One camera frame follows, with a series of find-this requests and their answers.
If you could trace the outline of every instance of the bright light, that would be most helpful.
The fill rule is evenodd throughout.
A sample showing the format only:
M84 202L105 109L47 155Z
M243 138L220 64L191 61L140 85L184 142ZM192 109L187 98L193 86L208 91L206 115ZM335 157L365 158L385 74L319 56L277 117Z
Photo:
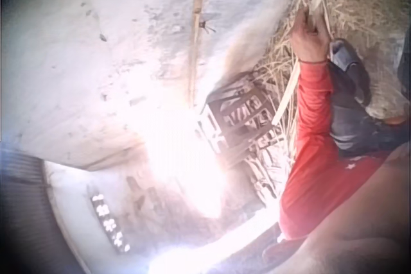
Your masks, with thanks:
M195 117L189 110L152 110L141 133L156 179L176 179L188 200L205 216L217 218L223 174L206 141L195 135Z
M149 274L197 274L223 261L253 242L278 220L278 204L258 211L242 226L225 234L214 243L200 248L176 248L156 258Z

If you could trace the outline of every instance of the white wall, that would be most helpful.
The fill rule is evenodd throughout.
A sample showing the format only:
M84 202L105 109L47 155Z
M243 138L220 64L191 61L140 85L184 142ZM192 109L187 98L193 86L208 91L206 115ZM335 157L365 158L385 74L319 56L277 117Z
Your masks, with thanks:
M133 157L143 103L185 99L192 1L2 0L3 139L89 170ZM204 0L199 105L258 61L289 2Z

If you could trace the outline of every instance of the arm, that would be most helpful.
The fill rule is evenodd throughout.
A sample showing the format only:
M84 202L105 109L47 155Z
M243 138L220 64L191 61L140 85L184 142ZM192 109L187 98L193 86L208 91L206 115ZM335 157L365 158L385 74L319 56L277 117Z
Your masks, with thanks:
M333 85L328 63L301 62L297 89L297 155L302 147L316 135L321 140L331 139L331 93Z

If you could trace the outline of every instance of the dry straw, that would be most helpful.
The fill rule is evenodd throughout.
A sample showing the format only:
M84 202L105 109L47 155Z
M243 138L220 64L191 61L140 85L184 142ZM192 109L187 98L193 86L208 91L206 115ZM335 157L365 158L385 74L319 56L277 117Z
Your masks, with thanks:
M309 3L310 0L292 1L263 59L254 68L261 73L258 78L271 91L275 107L278 107L295 63L288 33L298 8ZM370 74L372 102L368 113L379 118L401 115L407 101L400 93L396 63L409 21L408 0L324 0L323 5L331 36L350 41ZM295 94L279 126L287 142L281 150L277 147L273 155L285 157L278 157L278 160L288 162L285 169L289 173L295 156Z

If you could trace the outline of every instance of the dark object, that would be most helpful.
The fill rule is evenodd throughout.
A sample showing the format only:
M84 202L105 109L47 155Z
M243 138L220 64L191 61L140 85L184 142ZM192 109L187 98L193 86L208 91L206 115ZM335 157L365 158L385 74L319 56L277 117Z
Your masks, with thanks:
M410 99L410 27L408 27L407 32L405 34L405 41L404 41L404 48L403 48L403 55L401 56L401 60L398 65L397 76L399 82L402 84L401 93L406 97L408 100Z
M54 217L43 161L1 146L1 250L11 273L84 274Z
M371 102L370 77L355 48L344 39L331 43L333 63L345 72L354 83L354 96L363 106Z
M217 31L215 31L214 29L206 26L206 21L204 21L204 22L199 22L199 23L198 23L198 27L199 27L199 28L203 28L207 34L209 34L209 32L208 32L209 30L211 30L211 31L214 32L214 33L217 32Z
M331 97L331 136L343 157L392 151L410 140L409 121L392 126L371 117L354 98L355 85L334 63L329 63L334 93Z

